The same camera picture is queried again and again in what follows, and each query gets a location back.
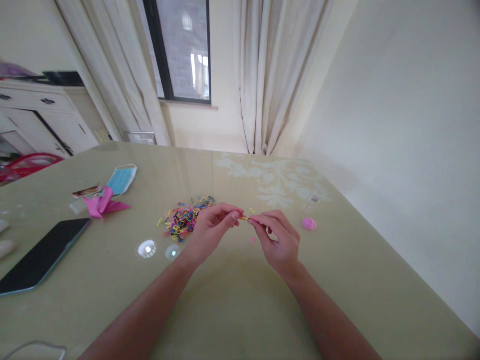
cabinet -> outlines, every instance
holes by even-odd
[[[60,142],[48,131],[34,112],[18,109],[0,109],[0,134],[18,133],[18,137],[28,143],[36,153],[49,153],[66,158],[67,151]],[[22,152],[18,145],[12,146]]]
[[[110,141],[85,88],[12,80],[0,81],[0,133],[7,131],[36,152],[62,157]]]

window sill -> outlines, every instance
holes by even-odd
[[[172,108],[190,108],[190,109],[204,109],[204,110],[213,110],[218,111],[218,106],[212,106],[210,104],[202,104],[196,102],[188,102],[188,101],[171,101],[171,100],[164,100],[158,99],[160,102],[160,106],[167,106]]]

blue surgical mask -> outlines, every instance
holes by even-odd
[[[113,190],[114,196],[121,195],[129,189],[136,175],[135,165],[118,166],[106,185]]]

pink ball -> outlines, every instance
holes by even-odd
[[[301,224],[307,230],[315,230],[317,228],[317,223],[311,217],[304,218]]]

phone screen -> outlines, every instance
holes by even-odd
[[[89,218],[59,222],[0,280],[0,296],[36,287],[89,222]]]

